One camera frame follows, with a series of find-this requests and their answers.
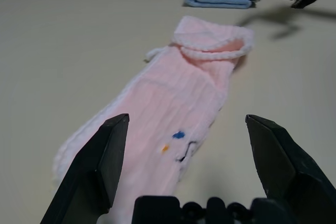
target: table surface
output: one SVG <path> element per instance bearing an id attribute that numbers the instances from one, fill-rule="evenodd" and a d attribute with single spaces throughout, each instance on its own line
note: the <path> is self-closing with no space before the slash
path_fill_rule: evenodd
<path id="1" fill-rule="evenodd" d="M 179 183 L 181 202 L 263 197 L 246 114 L 285 127 L 336 185 L 336 0 L 305 10 L 262 0 L 248 10 L 182 0 L 0 0 L 0 216 L 39 223 L 52 197 L 60 145 L 167 45 L 184 15 L 245 25 L 256 47 Z"/>

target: embroidered design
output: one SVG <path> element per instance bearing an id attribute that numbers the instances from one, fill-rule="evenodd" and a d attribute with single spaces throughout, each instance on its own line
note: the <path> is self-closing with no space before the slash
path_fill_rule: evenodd
<path id="1" fill-rule="evenodd" d="M 179 131 L 173 135 L 173 138 L 180 139 L 180 138 L 184 138 L 184 136 L 185 136 L 185 133 L 183 131 Z"/>
<path id="2" fill-rule="evenodd" d="M 168 151 L 170 148 L 170 146 L 168 144 L 165 144 L 161 150 L 162 154 L 165 153 L 166 151 Z"/>

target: white table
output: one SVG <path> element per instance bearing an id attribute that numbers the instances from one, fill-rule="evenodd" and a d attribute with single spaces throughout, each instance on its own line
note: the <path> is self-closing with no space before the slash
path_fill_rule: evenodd
<path id="1" fill-rule="evenodd" d="M 249 113 L 284 126 L 336 185 L 336 0 L 306 11 L 288 5 L 0 0 L 1 222 L 40 222 L 53 197 L 51 166 L 61 143 L 117 96 L 145 66 L 147 51 L 170 42 L 184 15 L 221 24 L 254 17 L 247 27 L 256 47 L 232 76 L 229 98 L 178 185 L 181 202 L 204 206 L 218 196 L 249 206 L 264 196 L 244 122 Z M 294 33 L 275 38 L 287 29 L 282 20 Z"/>

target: pink fabric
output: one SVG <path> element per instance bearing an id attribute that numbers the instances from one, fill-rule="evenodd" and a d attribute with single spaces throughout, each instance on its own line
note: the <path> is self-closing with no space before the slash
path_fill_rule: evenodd
<path id="1" fill-rule="evenodd" d="M 172 44 L 160 52 L 122 93 L 60 148 L 57 183 L 75 154 L 108 118 L 129 113 L 123 168 L 113 207 L 105 217 L 130 224 L 141 195 L 171 195 L 193 152 L 205 140 L 227 96 L 240 56 L 253 46 L 253 33 L 183 17 Z M 182 131 L 183 138 L 173 138 Z"/>

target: orange dot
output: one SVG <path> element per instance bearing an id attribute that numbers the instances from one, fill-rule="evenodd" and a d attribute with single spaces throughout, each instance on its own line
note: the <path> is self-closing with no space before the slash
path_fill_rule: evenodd
<path id="1" fill-rule="evenodd" d="M 165 153 L 166 151 L 168 151 L 169 149 L 169 145 L 168 144 L 165 144 L 161 150 L 162 153 Z"/>

